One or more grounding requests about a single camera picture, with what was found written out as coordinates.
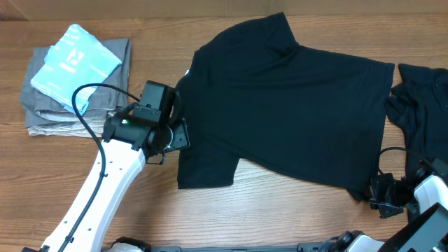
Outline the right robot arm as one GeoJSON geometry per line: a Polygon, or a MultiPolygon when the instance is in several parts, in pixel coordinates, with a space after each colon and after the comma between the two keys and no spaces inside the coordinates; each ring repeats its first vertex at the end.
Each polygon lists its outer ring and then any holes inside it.
{"type": "Polygon", "coordinates": [[[409,223],[386,241],[361,231],[344,232],[325,241],[314,251],[446,251],[447,163],[439,158],[420,161],[400,180],[390,173],[371,180],[370,208],[389,218],[407,210],[409,223]]]}

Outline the black t-shirt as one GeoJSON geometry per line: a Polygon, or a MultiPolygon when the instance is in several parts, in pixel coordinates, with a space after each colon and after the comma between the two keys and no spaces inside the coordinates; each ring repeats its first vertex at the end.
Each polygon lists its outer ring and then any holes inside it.
{"type": "Polygon", "coordinates": [[[179,188],[231,186],[247,159],[363,200],[377,173],[394,69],[300,45],[283,13],[222,31],[176,85],[190,138],[179,188]]]}

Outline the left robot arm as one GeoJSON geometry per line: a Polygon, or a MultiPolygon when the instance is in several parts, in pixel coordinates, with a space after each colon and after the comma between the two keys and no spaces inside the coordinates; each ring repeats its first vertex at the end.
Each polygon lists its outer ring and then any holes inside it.
{"type": "Polygon", "coordinates": [[[190,145],[173,87],[147,81],[143,94],[106,120],[92,169],[65,217],[40,251],[100,251],[115,213],[151,157],[190,145]]]}

